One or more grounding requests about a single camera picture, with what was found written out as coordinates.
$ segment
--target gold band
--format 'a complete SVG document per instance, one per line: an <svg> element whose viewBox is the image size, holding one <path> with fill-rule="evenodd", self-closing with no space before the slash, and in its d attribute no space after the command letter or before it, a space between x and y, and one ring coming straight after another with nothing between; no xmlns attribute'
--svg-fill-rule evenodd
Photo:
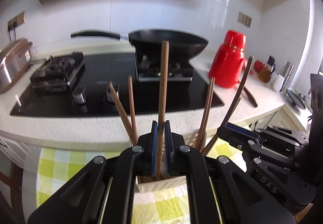
<svg viewBox="0 0 323 224"><path fill-rule="evenodd" d="M237 47L237 46L234 46L234 45L231 45L231 44L229 44L229 43L227 43L227 42L224 42L223 43L225 46L229 46L230 48L232 48L232 49L235 49L235 50L237 50L237 51L243 51L243 49L242 48L239 48L239 47Z"/></svg>

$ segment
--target red object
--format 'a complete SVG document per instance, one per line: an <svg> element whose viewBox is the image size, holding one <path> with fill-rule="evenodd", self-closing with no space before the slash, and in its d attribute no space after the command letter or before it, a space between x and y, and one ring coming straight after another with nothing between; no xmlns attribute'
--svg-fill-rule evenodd
<svg viewBox="0 0 323 224"><path fill-rule="evenodd" d="M260 73L260 71L264 68L264 63L260 60L256 60L254 63L254 69L257 73Z"/></svg>
<svg viewBox="0 0 323 224"><path fill-rule="evenodd" d="M238 82L244 64L245 43L244 34L233 30L227 32L209 70L209 78L214 77L217 85L231 88Z"/></svg>

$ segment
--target black wok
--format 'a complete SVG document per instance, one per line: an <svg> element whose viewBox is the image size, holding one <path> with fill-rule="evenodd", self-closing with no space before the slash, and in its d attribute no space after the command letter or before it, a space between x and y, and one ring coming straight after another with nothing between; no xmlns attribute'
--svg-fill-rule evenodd
<svg viewBox="0 0 323 224"><path fill-rule="evenodd" d="M184 62L201 53L209 42L199 36L172 30L140 30L122 37L120 34L88 30L71 34L77 36L100 36L115 39L127 39L136 50L148 57L149 60L159 60L162 51L162 41L169 41L169 62Z"/></svg>

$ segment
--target brand logo on stove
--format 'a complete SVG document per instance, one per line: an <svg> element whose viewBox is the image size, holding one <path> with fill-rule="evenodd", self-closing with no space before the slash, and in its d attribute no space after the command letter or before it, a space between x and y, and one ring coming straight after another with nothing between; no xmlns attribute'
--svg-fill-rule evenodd
<svg viewBox="0 0 323 224"><path fill-rule="evenodd" d="M96 81L98 85L107 85L108 81Z"/></svg>

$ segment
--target stove knob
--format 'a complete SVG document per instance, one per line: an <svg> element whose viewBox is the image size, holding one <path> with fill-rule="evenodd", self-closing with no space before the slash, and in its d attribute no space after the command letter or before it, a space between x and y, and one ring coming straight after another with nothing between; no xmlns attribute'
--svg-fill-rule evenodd
<svg viewBox="0 0 323 224"><path fill-rule="evenodd" d="M88 97L88 92L86 91L85 86L78 86L72 93L74 102L78 105L85 103L86 98Z"/></svg>
<svg viewBox="0 0 323 224"><path fill-rule="evenodd" d="M117 96L119 97L119 87L120 87L119 84L116 82L112 82L112 86L114 87L114 90L116 90ZM114 103L114 99L113 99L113 96L112 96L109 86L107 87L107 100L110 103Z"/></svg>

